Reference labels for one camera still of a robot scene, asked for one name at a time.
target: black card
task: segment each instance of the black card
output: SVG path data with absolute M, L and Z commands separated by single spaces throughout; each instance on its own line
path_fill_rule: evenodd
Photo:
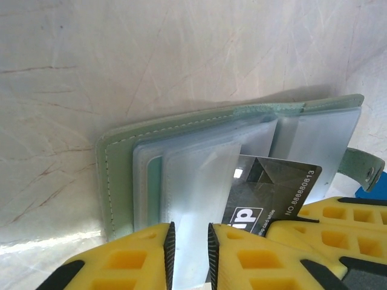
M 294 219 L 321 167 L 240 155 L 223 224 L 264 236 L 272 219 Z

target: black rubber edge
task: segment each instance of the black rubber edge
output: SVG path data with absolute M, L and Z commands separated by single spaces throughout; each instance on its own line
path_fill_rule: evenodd
M 84 261 L 76 260 L 60 266 L 36 290 L 64 290 L 84 264 Z
M 296 222 L 314 222 L 315 224 L 318 224 L 320 222 L 320 220 L 318 219 L 307 219 L 305 217 L 300 217 L 300 216 L 296 216 L 293 221 L 296 221 Z
M 368 199 L 368 198 L 339 198 L 337 201 L 346 204 L 366 204 L 366 205 L 380 205 L 387 207 L 387 201 L 382 199 Z
M 174 277 L 174 263 L 175 263 L 175 223 L 169 224 L 168 232 L 164 241 L 164 265 L 165 265 L 165 278 L 167 283 L 167 289 L 172 290 L 172 280 Z
M 387 277 L 387 265 L 350 257 L 341 257 L 339 261 L 348 268 L 348 272 L 352 269 L 355 269 L 358 271 Z
M 208 259 L 212 290 L 218 289 L 219 240 L 212 224 L 208 224 Z
M 300 262 L 325 290 L 349 290 L 326 266 L 307 259 Z

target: white surface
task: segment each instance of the white surface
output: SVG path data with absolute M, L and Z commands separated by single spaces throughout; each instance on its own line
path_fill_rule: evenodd
M 351 145 L 387 159 L 386 15 L 384 0 L 0 1 L 2 289 L 103 242 L 93 147 L 110 128 L 312 86 L 263 100 L 364 94 Z

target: blue object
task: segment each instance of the blue object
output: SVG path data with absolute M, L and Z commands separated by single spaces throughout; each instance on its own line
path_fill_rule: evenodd
M 375 187 L 371 192 L 365 192 L 363 188 L 359 188 L 355 196 L 357 198 L 367 198 L 367 199 L 380 199 L 387 201 L 387 173 L 383 172 L 380 175 L 379 181 L 375 184 Z

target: yellow object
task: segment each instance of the yellow object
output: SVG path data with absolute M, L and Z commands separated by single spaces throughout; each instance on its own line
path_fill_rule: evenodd
M 167 289 L 163 245 L 169 227 L 149 227 L 70 258 L 64 265 L 85 264 L 64 289 Z
M 328 198 L 304 205 L 298 216 L 318 219 L 323 224 L 343 225 L 387 233 L 386 206 L 340 202 L 346 200 L 358 201 L 358 199 Z
M 218 269 L 214 274 L 219 290 L 323 289 L 300 263 L 305 259 L 330 270 L 334 268 L 339 276 L 346 273 L 345 266 L 329 261 L 307 246 L 305 250 L 292 248 L 228 225 L 215 224 L 213 229 L 219 245 Z M 209 256 L 214 269 L 215 252 L 209 250 Z
M 271 224 L 266 238 L 293 248 L 313 249 L 336 263 L 345 256 L 387 264 L 387 234 L 381 231 L 313 222 L 277 221 Z

